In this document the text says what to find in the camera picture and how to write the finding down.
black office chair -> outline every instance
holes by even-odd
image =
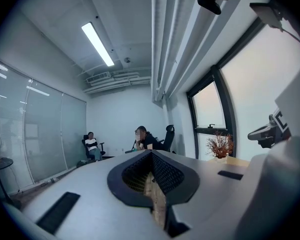
[[[159,143],[162,143],[164,141],[163,150],[170,152],[170,148],[175,137],[175,127],[173,124],[171,124],[168,125],[165,129],[166,129],[165,139],[160,140]]]
[[[89,155],[89,150],[86,146],[86,140],[88,139],[88,135],[83,135],[83,139],[81,140],[82,144],[84,145],[84,149],[85,149],[85,155],[87,158],[91,158],[90,155]],[[100,143],[101,145],[101,156],[103,156],[106,152],[104,151],[104,142]]]

floor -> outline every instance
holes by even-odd
[[[71,171],[59,176],[58,179],[62,179],[69,173],[71,173]],[[152,216],[154,220],[159,224],[159,226],[163,229],[165,226],[166,219],[166,197],[161,191],[159,185],[156,182],[152,182],[153,179],[154,176],[150,172],[146,180],[144,194],[152,199],[154,206]],[[49,188],[52,184],[54,183],[50,182],[36,186],[32,189],[12,195],[11,199],[19,200],[21,202],[20,210],[22,211],[31,200],[33,200],[36,196],[38,196],[44,190]]]
[[[69,171],[59,177],[57,177],[58,180],[62,179],[63,177],[65,177],[66,175],[68,175],[69,173],[71,173],[72,171]],[[33,187],[29,190],[26,191],[20,191],[17,194],[11,195],[11,199],[12,200],[18,200],[21,202],[21,207],[20,207],[20,211],[22,211],[29,203],[32,199],[34,199],[36,196],[38,196],[40,193],[42,193],[44,190],[46,190],[47,188],[49,188],[51,185],[53,185],[54,183],[50,182],[50,183],[43,183],[39,186]]]

person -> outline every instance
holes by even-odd
[[[163,150],[163,145],[144,126],[139,126],[135,130],[135,144],[137,150]]]
[[[85,140],[85,146],[88,148],[89,156],[88,158],[91,158],[92,160],[101,161],[102,156],[100,149],[98,148],[98,143],[96,138],[94,138],[94,133],[89,132],[88,133],[88,139]]]

white shirt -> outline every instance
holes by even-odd
[[[97,142],[97,140],[95,138],[85,140],[85,144],[93,144],[95,142]],[[88,151],[94,150],[96,148],[97,148],[97,146],[88,147]]]

man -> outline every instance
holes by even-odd
[[[136,129],[135,144],[137,150],[163,150],[163,145],[144,126],[139,126]]]

